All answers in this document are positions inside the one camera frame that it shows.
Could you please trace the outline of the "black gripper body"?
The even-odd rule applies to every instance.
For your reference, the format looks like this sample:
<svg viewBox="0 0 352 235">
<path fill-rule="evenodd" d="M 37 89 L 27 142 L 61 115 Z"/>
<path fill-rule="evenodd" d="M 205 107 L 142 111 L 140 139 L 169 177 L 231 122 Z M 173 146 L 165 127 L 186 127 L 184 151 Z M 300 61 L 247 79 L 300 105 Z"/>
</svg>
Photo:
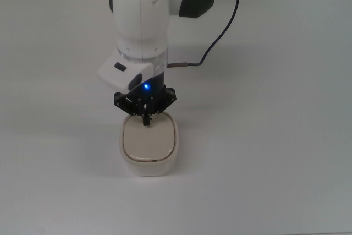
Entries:
<svg viewBox="0 0 352 235">
<path fill-rule="evenodd" d="M 138 98 L 149 99 L 154 97 L 164 88 L 164 72 L 160 75 L 148 79 L 147 81 L 140 83 L 130 93 L 128 93 L 128 99 L 134 101 Z"/>
</svg>

